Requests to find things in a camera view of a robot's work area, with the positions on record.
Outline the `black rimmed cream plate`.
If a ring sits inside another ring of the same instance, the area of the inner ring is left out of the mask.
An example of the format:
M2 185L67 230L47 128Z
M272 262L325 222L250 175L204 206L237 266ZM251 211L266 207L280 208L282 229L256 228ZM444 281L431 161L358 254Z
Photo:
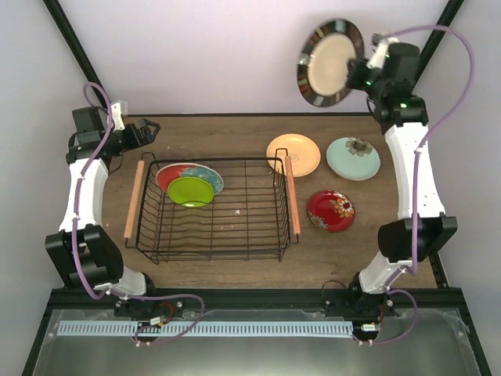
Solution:
M360 30L349 20L334 18L308 36L297 59L297 86L314 107L331 107L349 93L348 63L363 58Z

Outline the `lime green plate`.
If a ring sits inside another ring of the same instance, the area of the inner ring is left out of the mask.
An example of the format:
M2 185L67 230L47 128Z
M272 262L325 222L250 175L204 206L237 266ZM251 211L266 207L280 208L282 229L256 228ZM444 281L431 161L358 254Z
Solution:
M167 193L174 203L189 208L210 204L214 197L214 190L210 183L192 176L173 180L168 185Z

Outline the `light green flower plate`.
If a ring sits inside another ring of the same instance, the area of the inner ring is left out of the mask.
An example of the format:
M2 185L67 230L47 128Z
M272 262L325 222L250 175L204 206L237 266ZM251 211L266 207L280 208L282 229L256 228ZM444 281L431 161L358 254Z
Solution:
M371 143L356 137L335 139L326 149L329 167L341 178L364 181L380 169L380 156Z

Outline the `yellow orange plate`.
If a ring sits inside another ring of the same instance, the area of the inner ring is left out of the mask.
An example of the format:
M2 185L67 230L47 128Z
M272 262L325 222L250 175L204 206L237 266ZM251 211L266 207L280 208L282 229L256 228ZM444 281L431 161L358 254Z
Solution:
M280 172L279 158L285 161L289 156L294 177L303 177L313 173L320 164L321 152L317 144L307 136L295 133L282 134L274 138L266 149L269 164Z

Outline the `red floral plate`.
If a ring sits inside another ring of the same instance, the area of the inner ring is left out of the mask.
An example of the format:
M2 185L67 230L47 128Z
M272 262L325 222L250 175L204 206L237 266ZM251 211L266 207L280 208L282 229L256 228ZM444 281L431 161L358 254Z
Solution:
M355 221L352 201L336 190L321 190L311 195L307 214L314 226L330 233L347 230Z

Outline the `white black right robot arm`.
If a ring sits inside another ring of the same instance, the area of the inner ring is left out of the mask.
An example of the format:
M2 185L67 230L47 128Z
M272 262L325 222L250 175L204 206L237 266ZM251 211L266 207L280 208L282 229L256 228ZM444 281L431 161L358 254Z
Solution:
M348 63L347 86L366 93L391 152L398 187L398 218L378 230L379 251L349 285L348 308L364 316L382 302L392 283L416 273L457 231L438 195L427 146L424 99L413 94L417 46L382 38L369 59Z

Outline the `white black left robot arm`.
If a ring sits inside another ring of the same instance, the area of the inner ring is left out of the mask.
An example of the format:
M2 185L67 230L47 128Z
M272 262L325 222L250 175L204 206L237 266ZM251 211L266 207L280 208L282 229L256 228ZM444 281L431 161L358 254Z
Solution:
M124 264L119 247L103 227L103 192L115 157L151 144L160 126L141 119L125 123L127 104L112 103L110 110L84 107L72 112L76 132L68 141L70 170L67 210L59 230L45 238L45 249L67 289L90 287L91 292L132 296L142 316L160 307L154 283Z

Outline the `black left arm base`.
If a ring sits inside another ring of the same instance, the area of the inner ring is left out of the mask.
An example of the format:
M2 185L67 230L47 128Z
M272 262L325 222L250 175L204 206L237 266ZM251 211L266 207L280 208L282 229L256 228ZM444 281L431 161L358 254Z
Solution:
M114 308L115 317L125 317L133 320L146 320L157 316L179 317L185 303L184 298L153 300L119 300Z

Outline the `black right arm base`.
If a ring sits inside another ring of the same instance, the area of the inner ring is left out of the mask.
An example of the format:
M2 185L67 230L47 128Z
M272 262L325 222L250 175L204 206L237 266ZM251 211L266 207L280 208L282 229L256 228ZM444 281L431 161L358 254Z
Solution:
M328 280L320 290L325 315L352 322L352 337L362 344L373 344L383 327L386 295L370 295L362 290L359 273L349 284Z

